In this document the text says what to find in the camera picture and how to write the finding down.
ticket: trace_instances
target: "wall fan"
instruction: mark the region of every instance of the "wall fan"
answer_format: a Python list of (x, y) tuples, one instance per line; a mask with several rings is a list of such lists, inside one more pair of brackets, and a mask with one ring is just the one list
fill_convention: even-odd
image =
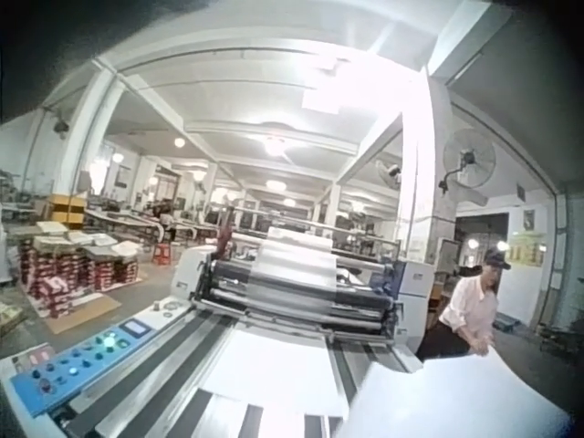
[(397, 164), (387, 166), (382, 160), (375, 162), (377, 173), (384, 183), (393, 190), (400, 190), (402, 186), (402, 169)]
[[(476, 130), (459, 130), (444, 148), (443, 163), (446, 175), (438, 183), (443, 193), (448, 192), (453, 186), (476, 189), (484, 185), (495, 171), (495, 147)], [(484, 198), (482, 194), (472, 192)]]

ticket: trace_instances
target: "machine panel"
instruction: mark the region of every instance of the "machine panel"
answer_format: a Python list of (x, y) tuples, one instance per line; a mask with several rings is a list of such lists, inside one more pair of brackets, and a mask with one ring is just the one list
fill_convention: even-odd
[(130, 356), (153, 333), (151, 327), (129, 319), (16, 374), (11, 382), (30, 414), (36, 417), (75, 396)]

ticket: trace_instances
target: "red stool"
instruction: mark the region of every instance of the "red stool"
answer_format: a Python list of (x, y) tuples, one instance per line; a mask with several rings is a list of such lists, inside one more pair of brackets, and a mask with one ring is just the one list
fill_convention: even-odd
[(154, 256), (152, 262), (158, 266), (167, 266), (171, 264), (171, 246), (169, 244), (157, 244), (154, 247)]

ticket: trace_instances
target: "button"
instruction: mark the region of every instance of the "button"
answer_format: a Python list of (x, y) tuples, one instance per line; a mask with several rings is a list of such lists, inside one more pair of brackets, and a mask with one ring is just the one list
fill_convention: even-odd
[(51, 382), (47, 379), (43, 379), (40, 381), (40, 389), (42, 392), (50, 392), (51, 391)]

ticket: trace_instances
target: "pink shirt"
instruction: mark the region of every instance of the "pink shirt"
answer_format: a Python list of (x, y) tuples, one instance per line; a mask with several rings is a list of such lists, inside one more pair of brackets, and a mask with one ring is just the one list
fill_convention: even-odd
[(483, 292), (480, 276), (462, 278), (439, 319), (453, 331), (467, 326), (473, 336), (491, 338), (498, 304), (492, 290)]

